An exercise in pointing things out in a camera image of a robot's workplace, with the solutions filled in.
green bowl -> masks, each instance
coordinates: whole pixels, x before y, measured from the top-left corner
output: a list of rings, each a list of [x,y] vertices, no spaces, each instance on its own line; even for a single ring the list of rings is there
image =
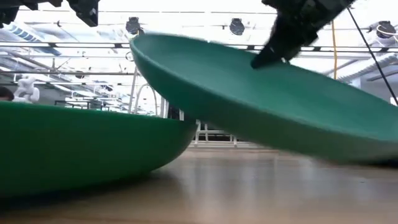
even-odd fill
[[[171,35],[131,41],[149,84],[187,114],[248,141],[335,162],[398,157],[398,109],[315,72]]]
[[[196,131],[158,117],[0,103],[0,198],[146,174],[177,158]]]

cable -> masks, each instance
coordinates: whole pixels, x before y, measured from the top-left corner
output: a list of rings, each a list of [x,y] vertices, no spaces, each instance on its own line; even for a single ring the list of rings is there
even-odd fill
[[[372,52],[371,47],[369,46],[368,42],[367,42],[366,39],[365,39],[365,36],[363,35],[361,29],[359,28],[359,25],[358,25],[358,23],[356,22],[353,13],[352,13],[351,10],[349,9],[349,7],[347,7],[347,10],[348,10],[348,12],[349,12],[349,15],[350,15],[351,18],[353,19],[353,22],[354,22],[354,24],[355,24],[357,30],[359,31],[359,34],[361,34],[361,37],[362,37],[363,41],[364,41],[365,44],[366,44],[366,47],[369,49],[369,53],[371,54],[371,56],[372,56],[372,58],[373,58],[373,60],[374,60],[374,63],[376,63],[377,69],[379,70],[380,75],[383,77],[383,80],[384,80],[384,82],[386,83],[386,86],[387,86],[388,90],[390,91],[391,96],[394,98],[395,103],[398,105],[397,97],[396,97],[394,91],[392,91],[392,88],[391,88],[391,86],[390,86],[390,83],[388,82],[386,76],[384,75],[384,72],[383,72],[383,70],[381,69],[381,67],[380,67],[380,65],[379,65],[379,62],[377,61],[376,56],[374,56],[374,53]]]
[[[333,72],[333,78],[337,79],[337,49],[336,49],[336,34],[335,34],[335,22],[331,22],[331,35],[333,38],[333,53],[335,58],[335,70]]]

black cable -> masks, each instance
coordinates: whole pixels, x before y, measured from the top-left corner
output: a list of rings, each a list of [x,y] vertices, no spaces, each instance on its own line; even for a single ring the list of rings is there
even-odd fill
[[[361,34],[361,37],[362,37],[363,41],[364,41],[365,44],[366,44],[366,47],[369,49],[369,53],[371,54],[371,56],[372,56],[374,62],[376,63],[377,69],[379,70],[381,77],[383,77],[383,80],[384,80],[384,82],[386,83],[386,86],[387,86],[388,90],[390,91],[391,96],[394,98],[394,101],[395,101],[396,105],[398,105],[397,97],[396,97],[394,91],[392,91],[392,88],[391,88],[391,86],[390,86],[390,83],[388,82],[386,76],[384,75],[384,72],[383,72],[383,70],[381,69],[381,67],[380,67],[380,65],[379,65],[379,62],[377,61],[376,56],[374,56],[374,53],[372,52],[371,47],[369,46],[368,42],[366,41],[365,36],[363,35],[361,29],[359,28],[359,25],[358,25],[358,23],[356,22],[356,20],[355,20],[355,18],[354,18],[354,16],[353,16],[353,13],[352,13],[351,10],[349,9],[349,7],[347,7],[347,10],[348,10],[348,12],[349,12],[349,15],[351,16],[351,18],[353,19],[353,21],[354,21],[354,23],[355,23],[356,29],[359,31],[359,34]]]

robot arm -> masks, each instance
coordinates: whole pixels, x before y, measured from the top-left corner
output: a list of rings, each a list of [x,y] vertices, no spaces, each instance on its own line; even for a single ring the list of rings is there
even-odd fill
[[[20,6],[26,6],[30,10],[38,10],[38,4],[49,2],[54,7],[60,7],[63,0],[0,0],[0,28],[3,24],[10,24],[17,17]],[[90,27],[98,25],[98,2],[100,0],[67,0],[69,6],[76,12],[84,23]]]
[[[251,62],[252,68],[289,61],[318,38],[317,32],[355,0],[262,0],[277,10],[271,37]]]

large green bowl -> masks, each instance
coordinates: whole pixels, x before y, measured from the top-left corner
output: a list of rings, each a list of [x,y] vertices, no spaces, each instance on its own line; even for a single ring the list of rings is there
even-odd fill
[[[171,35],[131,41],[139,70],[187,114],[248,141],[335,162],[398,157],[398,109],[315,72]]]
[[[74,189],[160,168],[196,124],[158,117],[0,103],[0,198]]]

